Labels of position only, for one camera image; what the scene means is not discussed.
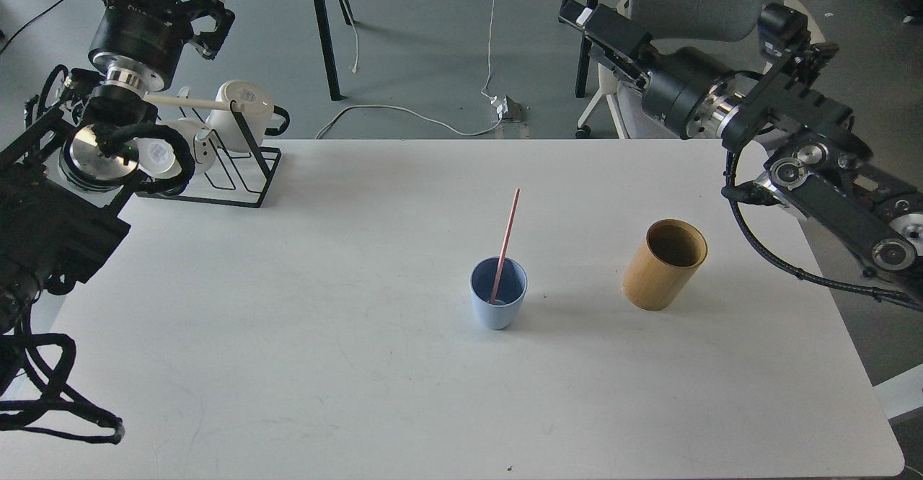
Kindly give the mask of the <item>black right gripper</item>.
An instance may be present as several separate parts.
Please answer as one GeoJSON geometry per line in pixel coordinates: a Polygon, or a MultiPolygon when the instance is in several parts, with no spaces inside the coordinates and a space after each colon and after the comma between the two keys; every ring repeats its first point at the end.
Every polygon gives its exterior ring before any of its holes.
{"type": "Polygon", "coordinates": [[[630,88],[645,88],[642,111],[681,139],[710,89],[734,72],[696,47],[652,54],[652,35],[604,4],[594,8],[567,0],[558,18],[591,43],[590,57],[630,88]]]}

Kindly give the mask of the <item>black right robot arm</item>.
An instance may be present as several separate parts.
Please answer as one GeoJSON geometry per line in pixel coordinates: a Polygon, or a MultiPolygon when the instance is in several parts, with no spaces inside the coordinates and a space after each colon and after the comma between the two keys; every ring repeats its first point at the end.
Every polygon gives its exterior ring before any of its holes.
{"type": "Polygon", "coordinates": [[[558,18],[591,43],[591,56],[642,98],[642,111],[682,139],[715,136],[726,150],[722,194],[751,246],[777,269],[828,289],[921,310],[921,193],[871,164],[852,110],[812,89],[834,43],[812,43],[808,18],[771,3],[759,39],[770,66],[735,71],[695,48],[658,52],[617,10],[568,0],[558,18]],[[837,237],[883,289],[799,269],[752,234],[742,204],[791,208],[837,237]]]}

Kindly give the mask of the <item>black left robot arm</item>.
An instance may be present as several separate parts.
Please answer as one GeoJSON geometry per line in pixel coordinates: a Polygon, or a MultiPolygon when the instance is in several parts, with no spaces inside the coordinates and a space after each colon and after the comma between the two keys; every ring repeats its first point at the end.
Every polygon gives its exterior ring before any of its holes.
{"type": "Polygon", "coordinates": [[[40,94],[2,151],[2,388],[23,373],[34,400],[2,402],[2,430],[118,444],[124,424],[69,385],[76,343],[37,334],[32,309],[101,270],[130,227],[132,195],[178,195],[195,162],[184,136],[156,122],[182,50],[214,59],[234,23],[224,0],[100,0],[92,69],[65,70],[56,102],[40,94]]]}

